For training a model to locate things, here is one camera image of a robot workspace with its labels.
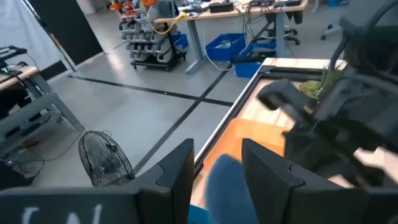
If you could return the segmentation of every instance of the person's leg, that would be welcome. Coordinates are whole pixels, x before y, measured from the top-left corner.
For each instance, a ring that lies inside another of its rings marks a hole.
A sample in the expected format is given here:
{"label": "person's leg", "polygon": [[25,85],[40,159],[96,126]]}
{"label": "person's leg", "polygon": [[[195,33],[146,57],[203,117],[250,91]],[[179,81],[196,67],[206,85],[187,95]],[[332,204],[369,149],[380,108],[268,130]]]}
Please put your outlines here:
{"label": "person's leg", "polygon": [[242,164],[221,155],[210,170],[206,206],[217,224],[258,224]]}

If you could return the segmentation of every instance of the office chair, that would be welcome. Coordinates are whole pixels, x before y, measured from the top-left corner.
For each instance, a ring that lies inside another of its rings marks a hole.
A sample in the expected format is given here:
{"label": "office chair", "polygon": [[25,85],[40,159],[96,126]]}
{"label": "office chair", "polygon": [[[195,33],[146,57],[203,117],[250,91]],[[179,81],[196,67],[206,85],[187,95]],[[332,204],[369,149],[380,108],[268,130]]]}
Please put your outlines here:
{"label": "office chair", "polygon": [[336,24],[329,24],[328,29],[324,31],[323,35],[321,36],[321,40],[326,40],[326,37],[330,34],[334,34],[335,32],[338,32],[341,30],[341,27],[336,23]]}
{"label": "office chair", "polygon": [[[295,12],[293,12],[293,13],[288,12],[286,14],[287,14],[287,17],[289,17],[289,19],[294,17],[296,24],[300,24],[302,22],[302,14],[301,13],[295,14]],[[268,36],[262,35],[261,39],[275,41],[276,40],[276,26],[275,26],[276,14],[266,14],[265,16],[266,16],[267,22],[274,23],[274,27],[271,29],[266,29],[266,31],[268,32]],[[299,39],[291,36],[292,34],[297,35],[299,32],[296,29],[291,28],[290,26],[285,26],[284,29],[285,29],[285,35],[284,35],[285,40],[294,41],[295,45],[300,45]]]}
{"label": "office chair", "polygon": [[[341,0],[339,6],[346,6],[351,2],[351,0]],[[324,31],[323,35],[321,36],[321,40],[326,40],[326,37],[330,34],[334,34],[341,30],[341,27],[338,23],[329,24],[326,31]]]}

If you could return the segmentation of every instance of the fan grille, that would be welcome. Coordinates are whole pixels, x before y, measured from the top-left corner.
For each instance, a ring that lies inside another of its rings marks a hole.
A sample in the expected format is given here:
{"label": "fan grille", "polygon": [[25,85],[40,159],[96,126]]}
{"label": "fan grille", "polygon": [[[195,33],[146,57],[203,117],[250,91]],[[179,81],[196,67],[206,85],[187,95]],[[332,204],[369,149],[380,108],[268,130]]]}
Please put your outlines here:
{"label": "fan grille", "polygon": [[88,131],[79,141],[79,154],[94,186],[123,185],[134,179],[119,144],[101,131]]}

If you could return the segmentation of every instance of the black chair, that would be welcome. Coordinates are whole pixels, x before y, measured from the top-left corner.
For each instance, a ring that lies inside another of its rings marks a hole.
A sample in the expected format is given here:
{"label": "black chair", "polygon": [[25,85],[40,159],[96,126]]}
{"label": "black chair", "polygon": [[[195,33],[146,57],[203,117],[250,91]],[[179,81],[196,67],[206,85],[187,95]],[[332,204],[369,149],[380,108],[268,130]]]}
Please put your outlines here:
{"label": "black chair", "polygon": [[[273,22],[274,27],[271,29],[266,29],[268,32],[268,36],[261,36],[261,39],[266,39],[266,40],[276,40],[276,26],[275,26],[275,19],[276,19],[276,14],[266,14],[266,19],[267,22]],[[298,12],[298,14],[293,13],[288,13],[287,16],[289,19],[294,17],[296,24],[299,24],[302,22],[302,13]],[[295,45],[300,45],[300,41],[296,37],[292,37],[292,35],[297,35],[299,32],[296,29],[293,29],[289,26],[285,26],[285,40],[287,41],[294,41]]]}

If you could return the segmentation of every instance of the desk leg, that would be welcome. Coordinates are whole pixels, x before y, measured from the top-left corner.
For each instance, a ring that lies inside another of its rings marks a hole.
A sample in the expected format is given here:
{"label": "desk leg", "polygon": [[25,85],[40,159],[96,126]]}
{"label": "desk leg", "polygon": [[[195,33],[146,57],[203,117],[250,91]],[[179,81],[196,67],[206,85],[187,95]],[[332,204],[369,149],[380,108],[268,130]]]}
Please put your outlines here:
{"label": "desk leg", "polygon": [[[32,95],[35,97],[36,100],[39,99],[40,97],[42,97],[43,94],[38,89],[36,89],[35,83],[32,80],[27,79],[24,82],[24,84],[26,85],[27,89],[32,93]],[[56,111],[54,106],[49,106],[46,108],[46,110],[47,111]]]}
{"label": "desk leg", "polygon": [[315,5],[313,6],[313,9],[311,10],[311,13],[315,13],[319,8],[319,0],[315,0]]}
{"label": "desk leg", "polygon": [[[44,93],[52,93],[51,86],[43,79],[40,74],[36,74],[32,77],[33,81],[36,82],[37,86]],[[55,107],[61,112],[62,116],[65,117],[78,131],[83,130],[83,125],[80,124],[79,120],[77,120],[76,116],[69,110],[69,108],[63,103],[63,101],[57,97],[58,99],[54,101]]]}
{"label": "desk leg", "polygon": [[275,20],[276,26],[276,55],[286,57],[285,53],[285,13],[278,12]]}
{"label": "desk leg", "polygon": [[195,55],[197,57],[197,59],[185,70],[185,73],[187,75],[190,75],[195,73],[199,69],[200,65],[205,61],[206,56],[203,54],[203,49],[200,45],[199,34],[195,21],[187,21],[187,23],[189,34],[192,39],[193,50],[195,51]]}

